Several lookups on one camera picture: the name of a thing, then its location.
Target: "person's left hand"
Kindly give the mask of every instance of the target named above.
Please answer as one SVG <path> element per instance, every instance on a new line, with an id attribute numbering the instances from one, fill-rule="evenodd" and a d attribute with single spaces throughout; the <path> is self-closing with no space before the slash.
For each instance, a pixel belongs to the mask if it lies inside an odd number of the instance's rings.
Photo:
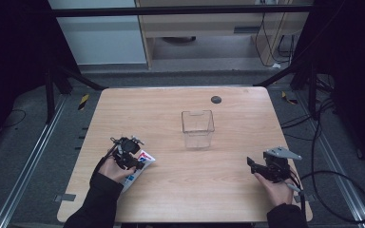
<path id="1" fill-rule="evenodd" d="M 109 157 L 105 163 L 100 167 L 99 173 L 104 176 L 116 181 L 118 183 L 122 183 L 124 178 L 132 175 L 135 172 L 136 167 L 131 167 L 129 169 L 122 169 L 117 162 L 115 162 L 113 157 Z"/>

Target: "floor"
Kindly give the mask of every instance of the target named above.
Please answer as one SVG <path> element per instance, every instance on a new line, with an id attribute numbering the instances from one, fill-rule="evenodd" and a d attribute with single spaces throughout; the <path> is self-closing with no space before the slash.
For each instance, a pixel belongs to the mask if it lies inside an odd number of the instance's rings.
<path id="1" fill-rule="evenodd" d="M 287 61 L 285 55 L 290 43 L 283 41 L 277 59 Z M 154 61 L 150 69 L 120 70 L 105 74 L 89 73 L 86 76 L 104 86 L 249 86 L 260 83 L 288 66 L 280 68 L 264 66 L 249 36 L 197 37 L 187 42 L 186 38 L 161 39 L 156 41 Z M 331 83 L 327 75 L 321 79 Z M 61 227 L 56 219 L 59 202 L 54 199 L 62 195 L 77 159 L 86 128 L 89 125 L 100 91 L 95 91 L 75 80 L 71 80 L 71 95 L 60 95 L 55 91 L 57 108 L 61 109 L 56 125 L 45 125 L 47 109 L 44 105 L 45 89 L 38 87 L 21 95 L 14 104 L 13 112 L 0 133 L 0 222 L 11 227 Z M 310 172 L 310 163 L 316 170 L 330 169 L 352 177 L 365 190 L 365 161 L 360 160 L 350 140 L 346 127 L 335 113 L 327 108 L 321 115 L 322 133 L 316 145 L 313 136 L 318 122 L 307 121 L 294 127 L 288 121 L 301 120 L 307 115 L 307 87 L 292 91 L 289 87 L 291 75 L 268 87 L 274 108 L 283 128 L 286 141 L 292 151 L 303 157 L 297 162 L 299 174 Z M 287 98 L 282 98 L 282 91 Z M 84 110 L 77 107 L 81 98 L 89 94 Z M 322 106 L 329 94 L 318 92 Z M 39 141 L 43 134 L 49 135 L 48 142 Z M 327 211 L 321 200 L 340 216 L 355 219 L 365 216 L 365 198 L 349 182 L 332 175 L 316 176 L 319 200 L 311 201 L 314 217 L 310 227 L 365 227 L 352 224 Z M 303 181 L 310 197 L 316 195 L 310 179 Z M 267 227 L 265 223 L 256 227 Z"/>

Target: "white wall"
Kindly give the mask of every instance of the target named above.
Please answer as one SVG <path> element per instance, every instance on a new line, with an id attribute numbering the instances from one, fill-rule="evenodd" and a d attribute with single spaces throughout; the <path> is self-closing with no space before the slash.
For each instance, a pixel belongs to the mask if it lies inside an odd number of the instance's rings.
<path id="1" fill-rule="evenodd" d="M 134 0 L 48 0 L 54 10 L 133 8 Z M 137 16 L 64 17 L 59 25 L 78 65 L 145 64 Z"/>

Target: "table top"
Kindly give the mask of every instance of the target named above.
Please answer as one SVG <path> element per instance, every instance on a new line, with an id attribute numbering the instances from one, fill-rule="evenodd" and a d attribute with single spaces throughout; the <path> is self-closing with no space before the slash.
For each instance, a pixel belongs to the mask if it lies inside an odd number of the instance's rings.
<path id="1" fill-rule="evenodd" d="M 213 96 L 221 103 L 212 103 Z M 193 110 L 213 112 L 215 132 L 207 149 L 184 146 L 182 112 Z M 264 164 L 263 151 L 287 144 L 268 91 L 246 86 L 105 89 L 67 187 L 76 198 L 62 201 L 60 221 L 82 206 L 110 138 L 132 135 L 156 161 L 120 196 L 117 222 L 266 221 L 273 206 L 246 157 Z"/>

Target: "wooden cabinet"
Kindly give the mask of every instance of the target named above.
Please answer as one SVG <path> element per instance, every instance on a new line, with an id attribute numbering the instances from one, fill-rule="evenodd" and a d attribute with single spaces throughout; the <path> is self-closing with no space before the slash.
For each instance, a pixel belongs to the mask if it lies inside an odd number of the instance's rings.
<path id="1" fill-rule="evenodd" d="M 173 6 L 235 6 L 254 5 L 256 0 L 135 0 L 137 7 Z M 279 0 L 279 4 L 312 3 L 313 0 Z M 140 16 L 146 59 L 151 66 L 152 51 L 157 37 L 229 36 L 243 35 L 236 29 L 250 33 L 261 32 L 257 47 L 261 60 L 273 64 L 271 53 L 278 47 L 280 37 L 302 30 L 308 12 L 291 13 L 225 13 L 225 14 L 178 14 Z"/>

